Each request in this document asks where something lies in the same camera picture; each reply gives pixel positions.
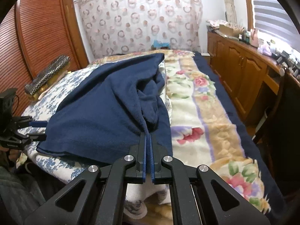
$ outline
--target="person's hand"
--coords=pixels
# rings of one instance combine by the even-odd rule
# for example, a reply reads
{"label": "person's hand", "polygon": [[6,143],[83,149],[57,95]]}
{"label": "person's hand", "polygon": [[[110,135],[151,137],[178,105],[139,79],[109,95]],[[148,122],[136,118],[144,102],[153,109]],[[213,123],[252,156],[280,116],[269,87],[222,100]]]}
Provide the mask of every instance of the person's hand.
{"label": "person's hand", "polygon": [[16,162],[19,158],[19,153],[20,151],[19,150],[9,150],[8,148],[4,148],[4,147],[1,147],[0,146],[0,151],[3,151],[3,152],[7,152],[9,151],[9,160],[11,160],[12,162]]}

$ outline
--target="wardrobe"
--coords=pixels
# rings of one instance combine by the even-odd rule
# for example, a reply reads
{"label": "wardrobe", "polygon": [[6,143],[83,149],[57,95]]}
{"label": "wardrobe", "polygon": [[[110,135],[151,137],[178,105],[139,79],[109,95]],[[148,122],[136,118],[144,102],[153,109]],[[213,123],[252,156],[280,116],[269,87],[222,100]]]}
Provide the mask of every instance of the wardrobe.
{"label": "wardrobe", "polygon": [[70,71],[88,59],[73,0],[18,0],[0,25],[0,92],[17,88],[20,115],[28,106],[24,86],[59,55],[70,57]]}

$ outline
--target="triangular cutout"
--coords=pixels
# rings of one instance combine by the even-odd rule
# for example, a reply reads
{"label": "triangular cutout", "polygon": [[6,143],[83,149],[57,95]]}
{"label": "triangular cutout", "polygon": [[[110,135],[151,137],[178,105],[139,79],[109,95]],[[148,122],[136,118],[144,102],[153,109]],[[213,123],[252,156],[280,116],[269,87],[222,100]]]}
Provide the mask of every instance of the triangular cutout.
{"label": "triangular cutout", "polygon": [[229,211],[230,209],[237,207],[240,204],[240,202],[228,191],[226,191],[226,189],[224,189],[216,180],[213,179],[211,181],[211,185],[217,195],[223,211]]}
{"label": "triangular cutout", "polygon": [[81,180],[56,202],[56,206],[66,210],[67,212],[72,212],[76,206],[76,203],[85,184],[85,180]]}

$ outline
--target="window blind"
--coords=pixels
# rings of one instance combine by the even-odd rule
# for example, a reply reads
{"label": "window blind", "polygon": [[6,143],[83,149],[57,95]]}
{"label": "window blind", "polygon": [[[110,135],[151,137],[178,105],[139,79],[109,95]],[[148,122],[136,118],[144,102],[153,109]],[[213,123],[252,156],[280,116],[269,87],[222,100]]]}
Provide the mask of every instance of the window blind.
{"label": "window blind", "polygon": [[255,27],[300,51],[300,35],[277,0],[253,0]]}

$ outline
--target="blue and white floral sheet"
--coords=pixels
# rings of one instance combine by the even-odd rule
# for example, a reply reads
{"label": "blue and white floral sheet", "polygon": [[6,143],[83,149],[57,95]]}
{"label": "blue and white floral sheet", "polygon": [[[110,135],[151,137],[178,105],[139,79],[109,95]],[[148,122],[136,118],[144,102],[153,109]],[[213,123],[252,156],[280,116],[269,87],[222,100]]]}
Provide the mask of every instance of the blue and white floral sheet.
{"label": "blue and white floral sheet", "polygon": [[[30,104],[22,116],[32,116],[33,119],[37,121],[49,121],[52,115],[55,114],[58,105],[62,100],[75,89],[90,73],[96,68],[100,67],[100,64],[90,64],[87,68],[81,69],[72,73],[67,74],[62,80],[60,80],[49,92],[47,92],[44,97],[38,101]],[[159,65],[159,71],[166,80],[166,70],[164,66],[164,61]],[[169,100],[166,96],[165,87],[161,90],[160,97],[169,106]],[[21,134],[27,133],[44,133],[46,128],[24,128],[19,130]],[[91,163],[75,161],[75,159],[66,157],[53,157],[38,153],[36,151],[36,146],[38,142],[32,142],[27,145],[22,153],[24,159],[24,154],[27,155],[36,165],[38,165],[42,170],[53,175],[64,183],[69,183],[77,175],[79,175],[83,170],[89,167]]]}

